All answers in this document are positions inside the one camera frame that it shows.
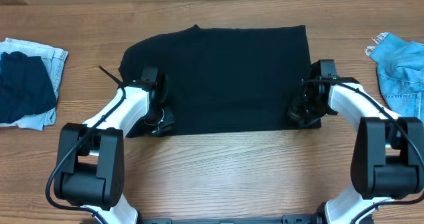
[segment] folded clothing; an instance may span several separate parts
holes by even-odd
[[[424,121],[424,44],[384,32],[366,54],[377,64],[378,82],[391,110]]]
[[[40,56],[42,63],[47,71],[50,82],[52,83],[53,92],[56,100],[59,96],[60,82],[62,81],[62,72],[68,52],[54,48],[49,45],[39,44],[36,42],[29,42],[6,38],[4,42],[0,42],[0,53],[7,52],[22,52],[27,56]],[[17,121],[11,123],[0,123],[0,127],[18,126],[20,128],[35,129],[38,131],[43,130],[45,125],[53,125],[56,121],[56,107],[39,115],[25,115]]]
[[[145,66],[169,79],[167,104],[176,135],[299,129],[287,116],[311,61],[304,26],[203,29],[195,25],[131,46],[119,71],[125,82]],[[318,128],[318,121],[309,128]]]
[[[56,106],[52,83],[40,57],[2,53],[0,60],[0,123],[42,114]]]

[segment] denim shirt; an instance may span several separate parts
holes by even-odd
[[[60,82],[62,81],[62,72],[65,61],[68,57],[68,51],[61,48],[54,48],[49,45],[39,44],[6,38],[0,42],[0,54],[3,52],[19,51],[27,56],[40,56],[43,64],[46,66],[47,73],[52,81],[53,92],[56,98],[59,97]],[[45,125],[53,125],[56,121],[56,108],[53,108],[39,115],[25,115],[14,123],[0,123],[1,127],[18,126],[20,128],[34,129],[42,131]]]
[[[424,121],[424,44],[406,42],[391,33],[374,41],[378,45],[368,47],[366,53],[378,64],[383,98],[392,111]]]

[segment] table surface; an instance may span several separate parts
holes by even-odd
[[[393,32],[424,42],[424,0],[265,0],[0,7],[0,37],[70,52],[56,124],[43,132],[0,129],[0,223],[78,223],[44,197],[64,124],[94,116],[116,94],[123,52],[156,34],[203,28],[306,25],[311,60],[332,58],[378,101],[376,64],[364,49]],[[355,131],[341,116],[308,131],[125,140],[124,193],[144,217],[279,217],[313,213],[350,182]],[[376,223],[424,223],[424,205],[383,207]]]

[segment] black cloth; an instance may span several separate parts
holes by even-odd
[[[125,82],[139,79],[144,66],[165,71],[176,134],[190,135],[298,129],[286,112],[310,65],[305,26],[195,25],[131,46],[119,71]]]
[[[0,123],[38,115],[56,106],[52,82],[41,57],[4,52],[0,60]]]

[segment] light blue denim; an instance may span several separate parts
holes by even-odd
[[[60,82],[62,81],[62,72],[65,66],[65,60],[68,52],[54,48],[48,45],[36,42],[28,42],[12,38],[6,38],[0,42],[0,53],[22,52],[27,56],[40,56],[43,64],[46,66],[47,73],[52,81],[54,95],[59,97]],[[11,124],[0,123],[0,127],[18,126],[20,128],[34,129],[42,131],[45,125],[53,125],[56,122],[56,108],[53,108],[39,115],[25,115],[18,121]]]
[[[380,91],[392,111],[424,121],[424,44],[406,42],[391,33],[379,35],[366,50],[377,62]]]

